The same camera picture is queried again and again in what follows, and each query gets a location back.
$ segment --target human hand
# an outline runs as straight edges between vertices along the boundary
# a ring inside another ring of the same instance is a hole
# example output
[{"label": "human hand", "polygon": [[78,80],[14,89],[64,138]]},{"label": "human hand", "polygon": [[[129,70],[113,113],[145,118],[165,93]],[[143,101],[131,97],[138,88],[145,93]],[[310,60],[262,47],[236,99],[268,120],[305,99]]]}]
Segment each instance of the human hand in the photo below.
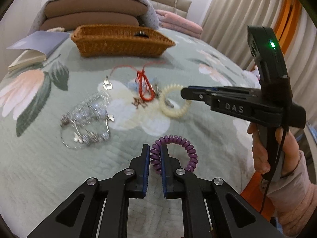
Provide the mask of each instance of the human hand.
[{"label": "human hand", "polygon": [[[253,140],[253,160],[254,160],[254,168],[256,171],[261,174],[265,174],[270,171],[271,167],[268,163],[268,154],[267,150],[263,146],[260,140],[259,132],[257,130],[257,126],[255,123],[250,123],[248,127],[249,134],[252,134]],[[283,129],[282,127],[278,128],[275,132],[275,137],[278,144],[281,143],[282,140]],[[298,152],[298,143],[291,132],[288,132],[285,137],[285,141],[283,144],[283,150],[285,152],[285,160],[282,169],[281,175],[287,175],[295,170],[299,162],[299,152]]]}]

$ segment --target pillow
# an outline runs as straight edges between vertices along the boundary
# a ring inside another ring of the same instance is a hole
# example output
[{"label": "pillow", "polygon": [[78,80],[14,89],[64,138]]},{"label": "pillow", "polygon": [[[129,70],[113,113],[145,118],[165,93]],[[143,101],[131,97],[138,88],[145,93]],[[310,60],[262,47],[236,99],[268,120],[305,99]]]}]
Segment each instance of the pillow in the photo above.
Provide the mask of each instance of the pillow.
[{"label": "pillow", "polygon": [[137,19],[131,15],[116,12],[79,12],[47,19],[39,30],[62,27],[65,31],[74,30],[87,24],[112,24],[139,26]]},{"label": "pillow", "polygon": [[46,5],[44,13],[47,18],[77,12],[118,12],[137,17],[147,11],[147,6],[136,0],[56,0]]}]

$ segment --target device handle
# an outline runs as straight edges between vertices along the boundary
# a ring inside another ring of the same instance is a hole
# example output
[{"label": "device handle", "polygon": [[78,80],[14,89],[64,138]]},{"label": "device handle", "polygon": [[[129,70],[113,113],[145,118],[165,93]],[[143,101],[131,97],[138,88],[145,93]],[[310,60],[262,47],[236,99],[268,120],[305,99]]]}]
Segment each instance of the device handle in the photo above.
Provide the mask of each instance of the device handle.
[{"label": "device handle", "polygon": [[277,128],[264,127],[259,124],[257,125],[257,128],[259,131],[260,140],[268,153],[267,161],[271,166],[271,170],[268,173],[262,175],[262,177],[264,180],[270,180],[272,178],[272,181],[278,181],[281,178],[281,172],[282,172],[282,168],[284,164],[285,153],[282,150],[281,156],[278,159],[278,165],[277,165],[276,171],[274,173],[273,170],[277,160],[277,153],[279,148],[279,144],[277,143],[277,140],[275,138],[275,131]]}]

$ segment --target silver bolt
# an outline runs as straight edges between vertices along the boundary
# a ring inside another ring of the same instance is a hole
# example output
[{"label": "silver bolt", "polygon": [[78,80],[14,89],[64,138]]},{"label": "silver bolt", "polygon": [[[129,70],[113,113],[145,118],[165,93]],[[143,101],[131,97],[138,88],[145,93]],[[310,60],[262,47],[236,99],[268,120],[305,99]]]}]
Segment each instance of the silver bolt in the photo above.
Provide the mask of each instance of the silver bolt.
[{"label": "silver bolt", "polygon": [[127,168],[126,170],[124,170],[124,173],[128,176],[132,175],[134,173],[134,170],[131,168]]},{"label": "silver bolt", "polygon": [[176,174],[178,174],[179,176],[182,176],[186,173],[185,169],[183,168],[179,168],[176,170]]},{"label": "silver bolt", "polygon": [[97,183],[97,180],[95,178],[90,178],[87,180],[87,184],[92,186],[95,185]]},{"label": "silver bolt", "polygon": [[214,180],[214,183],[215,183],[216,185],[223,185],[223,179],[221,179],[221,178],[216,178],[216,179]]}]

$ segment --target triangular cutout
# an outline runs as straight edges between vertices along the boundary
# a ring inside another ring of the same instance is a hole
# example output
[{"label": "triangular cutout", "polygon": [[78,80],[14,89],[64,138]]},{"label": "triangular cutout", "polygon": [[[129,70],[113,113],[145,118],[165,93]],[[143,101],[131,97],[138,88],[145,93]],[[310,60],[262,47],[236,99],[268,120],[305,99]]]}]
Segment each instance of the triangular cutout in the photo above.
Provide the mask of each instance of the triangular cutout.
[{"label": "triangular cutout", "polygon": [[68,227],[74,226],[84,198],[84,194],[79,194],[61,213],[58,214],[56,221]]},{"label": "triangular cutout", "polygon": [[227,202],[235,219],[238,228],[243,228],[256,221],[253,216],[240,202],[231,194],[226,195]]}]

